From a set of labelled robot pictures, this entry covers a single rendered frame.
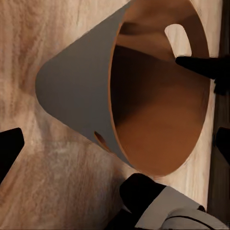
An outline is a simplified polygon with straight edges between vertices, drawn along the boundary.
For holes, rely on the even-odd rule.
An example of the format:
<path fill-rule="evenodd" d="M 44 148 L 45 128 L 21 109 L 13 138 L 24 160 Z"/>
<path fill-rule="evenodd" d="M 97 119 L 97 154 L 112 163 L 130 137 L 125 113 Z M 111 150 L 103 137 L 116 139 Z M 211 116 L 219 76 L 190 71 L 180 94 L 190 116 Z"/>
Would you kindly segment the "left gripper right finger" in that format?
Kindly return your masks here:
<path fill-rule="evenodd" d="M 219 127 L 215 144 L 230 165 L 230 129 Z"/>

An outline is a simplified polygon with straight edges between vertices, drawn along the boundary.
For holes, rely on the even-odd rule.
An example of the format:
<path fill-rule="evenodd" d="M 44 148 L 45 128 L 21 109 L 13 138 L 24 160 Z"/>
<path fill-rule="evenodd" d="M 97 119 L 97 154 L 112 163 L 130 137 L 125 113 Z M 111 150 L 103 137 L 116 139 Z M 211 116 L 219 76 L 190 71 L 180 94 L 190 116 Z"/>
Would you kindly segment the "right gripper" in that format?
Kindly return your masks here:
<path fill-rule="evenodd" d="M 176 64 L 199 73 L 210 79 L 216 79 L 213 93 L 226 95 L 230 91 L 230 55 L 223 58 L 195 58 L 179 56 Z"/>

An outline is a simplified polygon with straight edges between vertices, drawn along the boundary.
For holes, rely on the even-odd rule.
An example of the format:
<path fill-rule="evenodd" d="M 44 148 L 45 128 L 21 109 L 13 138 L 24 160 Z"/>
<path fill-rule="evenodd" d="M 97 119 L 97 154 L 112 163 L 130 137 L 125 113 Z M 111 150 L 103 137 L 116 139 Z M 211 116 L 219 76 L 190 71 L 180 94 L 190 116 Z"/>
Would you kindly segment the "trash can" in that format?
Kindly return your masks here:
<path fill-rule="evenodd" d="M 190 58 L 209 59 L 190 0 L 131 0 L 49 59 L 35 82 L 49 115 L 149 178 L 189 158 L 209 105 L 211 79 L 176 64 L 165 33 L 173 24 L 185 29 Z"/>

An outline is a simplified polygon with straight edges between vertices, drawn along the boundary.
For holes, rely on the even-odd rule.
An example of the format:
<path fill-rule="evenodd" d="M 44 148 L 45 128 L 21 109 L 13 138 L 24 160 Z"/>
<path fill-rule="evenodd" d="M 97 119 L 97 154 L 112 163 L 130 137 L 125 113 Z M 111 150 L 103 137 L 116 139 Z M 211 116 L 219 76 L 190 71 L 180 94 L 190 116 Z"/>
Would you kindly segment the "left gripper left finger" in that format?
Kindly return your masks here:
<path fill-rule="evenodd" d="M 0 133 L 0 184 L 23 147 L 24 138 L 20 128 Z"/>

